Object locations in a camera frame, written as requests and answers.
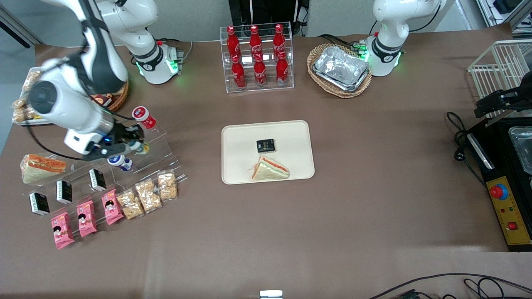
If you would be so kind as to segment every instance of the brown table surface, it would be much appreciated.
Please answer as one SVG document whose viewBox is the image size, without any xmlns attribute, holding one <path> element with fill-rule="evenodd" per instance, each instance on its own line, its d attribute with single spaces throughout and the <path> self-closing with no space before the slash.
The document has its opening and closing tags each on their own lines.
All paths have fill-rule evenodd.
<svg viewBox="0 0 532 299">
<path fill-rule="evenodd" d="M 120 47 L 132 83 L 122 111 L 144 104 L 169 132 L 189 176 L 180 199 L 58 251 L 47 218 L 30 213 L 19 187 L 22 156 L 42 150 L 13 126 L 0 159 L 0 297 L 258 298 L 282 289 L 285 298 L 364 299 L 441 272 L 530 286 L 532 253 L 506 252 L 486 191 L 453 159 L 455 129 L 445 120 L 454 111 L 477 121 L 466 68 L 501 39 L 511 39 L 509 26 L 412 34 L 392 74 L 354 99 L 325 93 L 307 74 L 321 38 L 294 39 L 293 90 L 231 95 L 217 42 L 195 44 L 183 75 L 161 86 Z M 36 51 L 41 63 L 72 49 Z M 299 119 L 310 127 L 313 178 L 222 182 L 223 127 Z M 63 129 L 35 131 L 65 150 Z M 469 296 L 460 278 L 412 287 Z"/>
</svg>

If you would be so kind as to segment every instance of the red cup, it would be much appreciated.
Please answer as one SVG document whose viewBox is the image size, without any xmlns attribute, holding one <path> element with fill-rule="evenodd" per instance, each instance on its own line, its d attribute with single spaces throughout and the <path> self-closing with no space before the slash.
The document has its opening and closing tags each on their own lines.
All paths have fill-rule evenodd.
<svg viewBox="0 0 532 299">
<path fill-rule="evenodd" d="M 146 129 L 151 129 L 157 124 L 155 118 L 149 114 L 148 109 L 144 106 L 139 106 L 133 109 L 131 115 L 136 121 L 142 123 L 142 126 Z"/>
</svg>

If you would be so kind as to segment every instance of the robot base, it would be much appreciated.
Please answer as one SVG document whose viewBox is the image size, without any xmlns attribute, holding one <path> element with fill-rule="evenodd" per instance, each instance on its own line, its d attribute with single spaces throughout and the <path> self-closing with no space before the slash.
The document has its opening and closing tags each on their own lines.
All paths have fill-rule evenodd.
<svg viewBox="0 0 532 299">
<path fill-rule="evenodd" d="M 177 50 L 174 47 L 163 44 L 160 46 L 163 50 L 163 58 L 153 70 L 142 69 L 137 64 L 140 74 L 151 84 L 163 84 L 172 79 L 179 73 Z"/>
<path fill-rule="evenodd" d="M 392 72 L 400 55 L 395 57 L 391 55 L 385 56 L 383 59 L 387 62 L 383 62 L 381 58 L 373 51 L 371 46 L 374 39 L 374 36 L 370 36 L 367 39 L 369 68 L 371 70 L 372 76 L 383 77 Z"/>
</svg>

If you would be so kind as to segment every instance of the coca-cola bottle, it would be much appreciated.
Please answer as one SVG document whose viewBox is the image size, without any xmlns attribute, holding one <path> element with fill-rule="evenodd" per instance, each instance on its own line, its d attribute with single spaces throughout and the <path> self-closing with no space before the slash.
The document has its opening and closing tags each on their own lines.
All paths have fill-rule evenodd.
<svg viewBox="0 0 532 299">
<path fill-rule="evenodd" d="M 237 56 L 231 58 L 233 65 L 231 71 L 233 72 L 233 79 L 235 80 L 236 89 L 242 90 L 246 88 L 246 78 L 244 77 L 244 68 L 240 64 L 240 59 Z"/>
<path fill-rule="evenodd" d="M 288 62 L 286 62 L 286 52 L 279 52 L 277 61 L 277 85 L 286 86 L 288 83 Z"/>
<path fill-rule="evenodd" d="M 255 83 L 257 84 L 257 87 L 266 87 L 266 65 L 264 65 L 264 62 L 262 61 L 262 55 L 255 62 L 253 69 L 255 71 Z"/>
<path fill-rule="evenodd" d="M 231 60 L 234 57 L 240 60 L 240 42 L 238 41 L 238 37 L 236 37 L 235 35 L 235 27 L 228 26 L 227 33 L 229 34 L 229 36 L 227 37 L 227 49 L 229 49 L 229 55 L 231 55 Z"/>
<path fill-rule="evenodd" d="M 250 48 L 253 61 L 262 61 L 262 41 L 259 37 L 259 28 L 257 25 L 251 26 Z"/>
<path fill-rule="evenodd" d="M 282 24 L 275 25 L 275 36 L 273 37 L 273 61 L 278 60 L 280 52 L 285 51 L 285 36 L 282 35 Z"/>
</svg>

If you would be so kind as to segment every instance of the yellow control panel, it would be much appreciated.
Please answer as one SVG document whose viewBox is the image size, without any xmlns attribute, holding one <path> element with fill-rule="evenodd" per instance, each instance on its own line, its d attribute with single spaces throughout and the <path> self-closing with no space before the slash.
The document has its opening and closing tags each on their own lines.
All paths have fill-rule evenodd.
<svg viewBox="0 0 532 299">
<path fill-rule="evenodd" d="M 486 183 L 508 245 L 530 244 L 530 236 L 517 208 L 506 176 Z"/>
</svg>

